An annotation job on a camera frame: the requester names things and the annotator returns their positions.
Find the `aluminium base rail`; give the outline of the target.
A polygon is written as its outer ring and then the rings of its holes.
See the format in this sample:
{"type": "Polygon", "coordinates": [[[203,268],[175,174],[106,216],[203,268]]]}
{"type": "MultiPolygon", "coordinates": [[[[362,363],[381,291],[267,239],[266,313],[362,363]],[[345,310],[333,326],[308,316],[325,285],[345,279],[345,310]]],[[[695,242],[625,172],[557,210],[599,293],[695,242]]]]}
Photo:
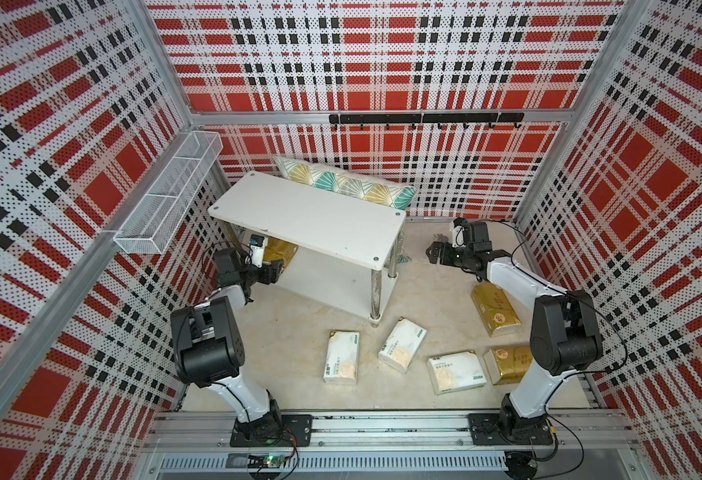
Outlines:
{"type": "Polygon", "coordinates": [[[308,411],[305,447],[233,447],[230,413],[162,414],[138,479],[651,479],[648,460],[615,410],[555,410],[550,445],[507,445],[480,434],[486,410],[308,411]],[[248,469],[249,455],[289,455],[282,469],[248,469]]]}

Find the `gold tissue pack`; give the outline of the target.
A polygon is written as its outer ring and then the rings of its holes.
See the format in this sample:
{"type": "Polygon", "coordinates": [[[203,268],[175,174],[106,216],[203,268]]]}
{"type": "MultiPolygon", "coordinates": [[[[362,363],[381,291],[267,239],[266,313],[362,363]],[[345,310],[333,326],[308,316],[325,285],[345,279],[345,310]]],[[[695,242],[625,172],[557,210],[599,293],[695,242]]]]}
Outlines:
{"type": "Polygon", "coordinates": [[[489,282],[477,284],[471,299],[490,337],[513,334],[522,327],[506,293],[489,282]]]}
{"type": "Polygon", "coordinates": [[[483,359],[493,385],[519,383],[533,356],[528,345],[510,345],[490,348],[483,359]]]}
{"type": "Polygon", "coordinates": [[[273,237],[266,238],[264,247],[263,265],[276,265],[280,270],[285,270],[298,251],[296,244],[273,237]]]}

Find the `white two-tier shelf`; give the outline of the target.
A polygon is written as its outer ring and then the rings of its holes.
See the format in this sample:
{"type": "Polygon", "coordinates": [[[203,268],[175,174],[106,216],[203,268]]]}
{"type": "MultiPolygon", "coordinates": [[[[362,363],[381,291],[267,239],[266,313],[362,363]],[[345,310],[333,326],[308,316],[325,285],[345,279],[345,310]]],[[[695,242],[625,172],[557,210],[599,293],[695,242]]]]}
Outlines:
{"type": "Polygon", "coordinates": [[[208,213],[297,245],[277,287],[380,323],[397,282],[404,211],[252,171],[208,213]]]}

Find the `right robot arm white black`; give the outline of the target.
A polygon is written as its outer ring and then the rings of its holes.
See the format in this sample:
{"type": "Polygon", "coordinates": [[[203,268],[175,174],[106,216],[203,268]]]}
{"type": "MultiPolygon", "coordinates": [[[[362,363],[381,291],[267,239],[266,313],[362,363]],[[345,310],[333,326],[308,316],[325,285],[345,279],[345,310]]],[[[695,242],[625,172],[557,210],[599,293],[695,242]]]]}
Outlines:
{"type": "Polygon", "coordinates": [[[497,419],[480,437],[507,445],[552,444],[549,401],[570,377],[603,355],[591,296],[549,283],[504,250],[475,252],[435,241],[426,255],[432,264],[459,268],[500,288],[531,311],[531,365],[519,385],[504,396],[497,419]]]}

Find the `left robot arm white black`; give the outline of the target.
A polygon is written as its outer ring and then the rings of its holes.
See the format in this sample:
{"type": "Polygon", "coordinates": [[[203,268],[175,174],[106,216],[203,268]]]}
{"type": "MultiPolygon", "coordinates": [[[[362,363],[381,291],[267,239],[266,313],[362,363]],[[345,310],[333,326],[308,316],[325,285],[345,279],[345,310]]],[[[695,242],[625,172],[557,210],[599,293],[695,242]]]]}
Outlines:
{"type": "Polygon", "coordinates": [[[203,301],[171,314],[173,358],[178,378],[223,398],[236,419],[233,447],[310,444],[313,417],[285,415],[277,400],[245,369],[246,354],[235,313],[251,302],[251,287],[278,281],[284,260],[261,265],[234,247],[213,254],[217,288],[203,301]]]}

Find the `white tissue pack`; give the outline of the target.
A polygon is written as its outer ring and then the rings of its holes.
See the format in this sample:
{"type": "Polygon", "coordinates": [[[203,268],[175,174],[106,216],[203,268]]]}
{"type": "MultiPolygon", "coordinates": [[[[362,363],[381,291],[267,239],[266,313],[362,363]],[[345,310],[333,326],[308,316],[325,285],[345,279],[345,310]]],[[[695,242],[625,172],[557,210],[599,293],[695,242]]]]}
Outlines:
{"type": "Polygon", "coordinates": [[[378,352],[378,359],[405,374],[427,335],[424,327],[400,318],[378,352]]]}
{"type": "Polygon", "coordinates": [[[359,341],[360,333],[357,331],[330,332],[323,372],[325,383],[357,384],[359,341]]]}
{"type": "Polygon", "coordinates": [[[426,366],[436,395],[480,388],[487,384],[481,361],[471,350],[428,358],[426,366]]]}

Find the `white tissue pack middle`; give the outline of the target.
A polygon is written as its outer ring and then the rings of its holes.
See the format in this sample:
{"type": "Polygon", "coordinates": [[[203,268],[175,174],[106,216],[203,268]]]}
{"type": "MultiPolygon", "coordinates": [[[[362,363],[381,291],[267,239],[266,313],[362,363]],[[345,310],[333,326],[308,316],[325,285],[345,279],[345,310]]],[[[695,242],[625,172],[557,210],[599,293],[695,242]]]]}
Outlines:
{"type": "Polygon", "coordinates": [[[427,335],[424,327],[400,318],[378,352],[378,359],[405,374],[427,335]]]}

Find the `white tissue pack right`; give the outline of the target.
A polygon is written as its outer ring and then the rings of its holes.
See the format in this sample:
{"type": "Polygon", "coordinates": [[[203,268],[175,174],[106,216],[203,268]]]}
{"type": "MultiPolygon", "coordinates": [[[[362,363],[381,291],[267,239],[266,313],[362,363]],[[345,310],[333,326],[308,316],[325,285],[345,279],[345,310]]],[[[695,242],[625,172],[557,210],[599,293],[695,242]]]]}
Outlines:
{"type": "Polygon", "coordinates": [[[480,388],[487,384],[481,361],[471,350],[428,358],[426,366],[436,395],[480,388]]]}

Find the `small green circuit board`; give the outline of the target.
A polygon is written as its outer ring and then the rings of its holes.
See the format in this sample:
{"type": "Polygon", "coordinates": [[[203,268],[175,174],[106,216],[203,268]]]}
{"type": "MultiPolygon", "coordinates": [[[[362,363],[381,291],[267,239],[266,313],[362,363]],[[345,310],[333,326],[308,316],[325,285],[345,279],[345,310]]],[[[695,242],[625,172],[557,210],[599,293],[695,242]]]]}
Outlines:
{"type": "Polygon", "coordinates": [[[291,460],[289,455],[265,454],[265,455],[249,455],[248,469],[257,471],[268,469],[282,469],[291,460]]]}

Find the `geometric patterned pillow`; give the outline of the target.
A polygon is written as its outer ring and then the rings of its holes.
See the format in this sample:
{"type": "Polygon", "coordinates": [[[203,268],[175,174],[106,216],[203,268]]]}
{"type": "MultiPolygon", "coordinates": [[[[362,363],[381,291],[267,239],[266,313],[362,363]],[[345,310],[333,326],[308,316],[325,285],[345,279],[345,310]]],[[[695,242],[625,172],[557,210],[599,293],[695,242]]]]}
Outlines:
{"type": "Polygon", "coordinates": [[[275,157],[273,162],[285,179],[399,210],[406,210],[416,194],[416,188],[411,185],[355,174],[324,163],[285,157],[275,157]]]}

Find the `white tissue pack left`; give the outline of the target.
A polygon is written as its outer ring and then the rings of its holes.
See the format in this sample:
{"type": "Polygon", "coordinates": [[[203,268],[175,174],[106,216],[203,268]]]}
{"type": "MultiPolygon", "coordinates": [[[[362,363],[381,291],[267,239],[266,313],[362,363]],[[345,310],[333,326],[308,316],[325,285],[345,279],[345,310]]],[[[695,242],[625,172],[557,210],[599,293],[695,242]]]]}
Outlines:
{"type": "Polygon", "coordinates": [[[330,332],[323,372],[325,383],[357,384],[359,341],[360,333],[357,331],[330,332]]]}

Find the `black wall hook rail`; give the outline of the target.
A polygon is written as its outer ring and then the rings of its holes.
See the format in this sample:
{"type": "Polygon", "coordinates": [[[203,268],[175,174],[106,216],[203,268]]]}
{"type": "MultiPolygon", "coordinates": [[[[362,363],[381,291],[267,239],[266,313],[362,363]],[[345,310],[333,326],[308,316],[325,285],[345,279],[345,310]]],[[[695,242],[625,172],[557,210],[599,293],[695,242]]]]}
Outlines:
{"type": "Polygon", "coordinates": [[[494,127],[498,123],[509,123],[514,127],[524,120],[523,112],[480,113],[396,113],[396,114],[330,114],[331,125],[420,125],[420,124],[486,124],[494,127]]]}

